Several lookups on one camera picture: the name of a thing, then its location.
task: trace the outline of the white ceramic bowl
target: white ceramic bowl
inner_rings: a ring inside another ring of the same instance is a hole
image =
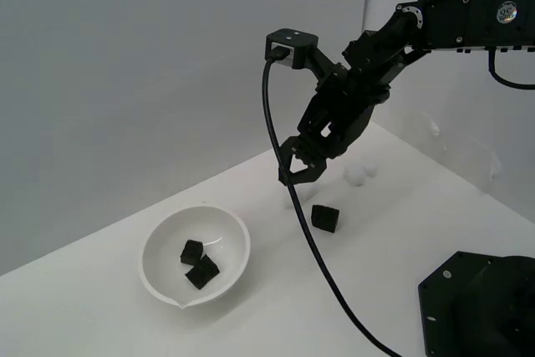
[[[191,269],[181,263],[187,240],[204,244],[204,253],[221,271],[203,289],[184,276]],[[188,207],[173,213],[151,233],[140,256],[141,281],[149,292],[181,309],[206,303],[224,294],[242,275],[251,239],[242,219],[210,205]]]

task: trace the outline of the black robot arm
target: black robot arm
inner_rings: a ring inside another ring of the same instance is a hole
[[[292,158],[307,168],[293,172],[293,184],[316,181],[326,160],[342,155],[369,123],[374,107],[390,96],[390,82],[408,65],[434,50],[459,53],[489,51],[489,69],[502,84],[518,89],[494,69],[497,50],[535,51],[535,0],[418,0],[398,4],[389,22],[377,32],[364,31],[342,52],[350,66],[334,64],[318,49],[318,37],[293,29],[267,36],[266,59],[272,49],[290,49],[280,64],[310,69],[318,80],[299,136],[281,146],[286,167]]]

